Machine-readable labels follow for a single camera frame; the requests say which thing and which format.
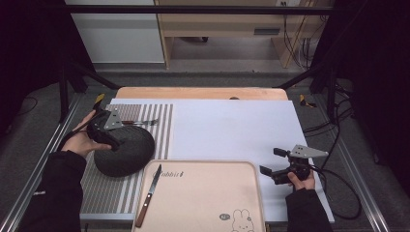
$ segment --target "sleeve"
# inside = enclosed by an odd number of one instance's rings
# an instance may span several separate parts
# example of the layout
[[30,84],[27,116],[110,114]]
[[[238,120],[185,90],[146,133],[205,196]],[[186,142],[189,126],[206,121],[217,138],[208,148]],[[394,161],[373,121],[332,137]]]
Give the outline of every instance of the sleeve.
[[18,231],[81,231],[85,166],[85,158],[71,151],[50,154]]
[[331,232],[328,216],[314,189],[299,189],[286,197],[288,232]]

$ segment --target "cutting board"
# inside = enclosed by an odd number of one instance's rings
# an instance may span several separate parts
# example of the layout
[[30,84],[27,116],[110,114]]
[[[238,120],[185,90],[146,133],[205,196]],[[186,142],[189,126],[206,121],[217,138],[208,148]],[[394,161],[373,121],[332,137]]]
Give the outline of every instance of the cutting board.
[[254,165],[247,161],[151,160],[134,222],[154,175],[162,172],[140,228],[132,232],[264,232]]

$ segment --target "fork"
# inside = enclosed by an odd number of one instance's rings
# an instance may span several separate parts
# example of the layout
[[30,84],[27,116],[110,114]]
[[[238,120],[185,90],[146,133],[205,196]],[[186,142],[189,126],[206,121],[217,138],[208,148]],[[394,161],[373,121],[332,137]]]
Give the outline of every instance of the fork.
[[154,126],[158,123],[158,119],[147,121],[122,121],[124,126]]

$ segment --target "black curtain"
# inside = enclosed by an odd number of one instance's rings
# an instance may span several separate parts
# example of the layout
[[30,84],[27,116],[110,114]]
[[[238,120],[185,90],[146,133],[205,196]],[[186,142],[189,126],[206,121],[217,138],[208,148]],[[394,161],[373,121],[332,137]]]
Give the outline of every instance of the black curtain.
[[24,98],[65,77],[76,92],[87,88],[71,62],[95,71],[68,13],[48,12],[44,4],[64,0],[0,0],[0,133],[13,121]]
[[[323,59],[347,18],[334,17],[324,30],[314,64]],[[368,0],[348,31],[348,44],[333,63],[338,78],[353,83],[352,103],[375,160],[388,164],[410,195],[410,17],[406,0]]]

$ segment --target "white tabletop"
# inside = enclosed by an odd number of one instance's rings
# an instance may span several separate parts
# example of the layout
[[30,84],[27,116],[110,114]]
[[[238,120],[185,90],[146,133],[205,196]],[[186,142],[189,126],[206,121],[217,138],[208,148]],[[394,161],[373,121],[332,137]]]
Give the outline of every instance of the white tabletop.
[[[289,166],[286,158],[273,154],[274,148],[292,150],[307,146],[292,101],[254,100],[162,100],[113,99],[111,104],[172,103],[170,160],[246,160],[273,171]],[[264,218],[267,222],[287,221],[285,196],[288,185],[275,185],[262,174]],[[316,191],[328,214],[335,219],[320,182]]]

